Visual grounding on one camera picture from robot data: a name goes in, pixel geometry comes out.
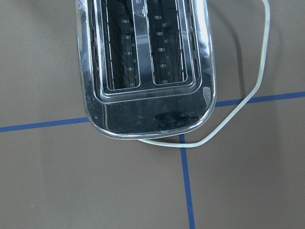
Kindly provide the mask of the cream chrome toaster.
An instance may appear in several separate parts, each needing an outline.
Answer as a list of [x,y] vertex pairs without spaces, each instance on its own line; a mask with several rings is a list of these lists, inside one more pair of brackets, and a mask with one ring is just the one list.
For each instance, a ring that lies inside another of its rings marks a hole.
[[216,103],[204,0],[78,0],[85,113],[103,135],[158,139],[191,132]]

